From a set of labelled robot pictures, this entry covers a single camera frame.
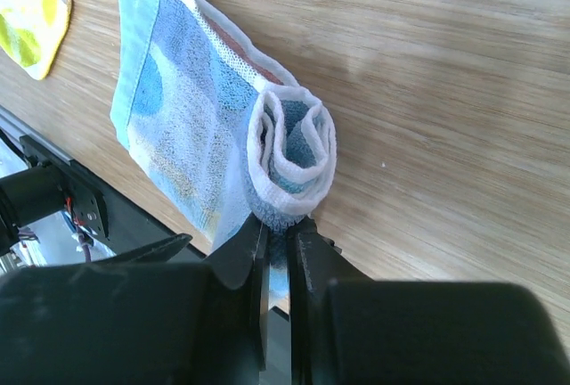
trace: black cylinder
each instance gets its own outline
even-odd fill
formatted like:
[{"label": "black cylinder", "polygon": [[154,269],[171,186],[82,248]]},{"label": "black cylinder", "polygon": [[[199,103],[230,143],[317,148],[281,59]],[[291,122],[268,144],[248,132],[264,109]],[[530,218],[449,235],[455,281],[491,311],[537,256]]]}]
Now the black cylinder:
[{"label": "black cylinder", "polygon": [[0,256],[19,240],[18,228],[63,209],[61,181],[61,172],[52,165],[0,179]]}]

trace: folded towel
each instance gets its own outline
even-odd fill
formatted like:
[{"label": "folded towel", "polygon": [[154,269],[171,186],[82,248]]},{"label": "folded towel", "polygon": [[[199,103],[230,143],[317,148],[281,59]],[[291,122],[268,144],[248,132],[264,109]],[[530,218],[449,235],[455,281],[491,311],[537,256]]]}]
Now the folded towel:
[{"label": "folded towel", "polygon": [[205,0],[119,0],[119,10],[118,140],[214,249],[252,211],[266,223],[272,301],[286,296],[280,236],[332,183],[329,112]]},{"label": "folded towel", "polygon": [[0,46],[43,79],[68,29],[71,0],[0,0]]}]

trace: yellow and green cloth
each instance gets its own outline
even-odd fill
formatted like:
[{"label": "yellow and green cloth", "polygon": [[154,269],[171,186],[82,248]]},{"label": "yellow and green cloth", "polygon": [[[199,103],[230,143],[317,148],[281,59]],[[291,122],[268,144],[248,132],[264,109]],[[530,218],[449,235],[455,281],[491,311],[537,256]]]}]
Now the yellow and green cloth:
[{"label": "yellow and green cloth", "polygon": [[43,79],[70,13],[71,0],[0,0],[0,46],[32,78]]}]

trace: wood grain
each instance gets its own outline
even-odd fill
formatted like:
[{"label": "wood grain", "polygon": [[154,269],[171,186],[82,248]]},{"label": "wood grain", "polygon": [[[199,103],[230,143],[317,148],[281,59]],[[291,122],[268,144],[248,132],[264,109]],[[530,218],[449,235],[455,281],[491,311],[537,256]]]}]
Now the wood grain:
[{"label": "wood grain", "polygon": [[[570,348],[570,0],[209,1],[330,108],[338,172],[316,217],[348,259],[522,283]],[[117,0],[74,4],[46,81],[0,54],[1,104],[194,233],[115,139]]]}]

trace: blue and white cloth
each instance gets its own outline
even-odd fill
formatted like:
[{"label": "blue and white cloth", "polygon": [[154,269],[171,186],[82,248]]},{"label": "blue and white cloth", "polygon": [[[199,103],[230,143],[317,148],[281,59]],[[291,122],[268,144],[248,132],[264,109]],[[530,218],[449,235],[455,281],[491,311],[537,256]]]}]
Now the blue and white cloth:
[{"label": "blue and white cloth", "polygon": [[[214,250],[252,211],[275,234],[313,211],[337,162],[322,102],[205,0],[119,10],[117,138]],[[288,292],[276,252],[273,301]]]}]

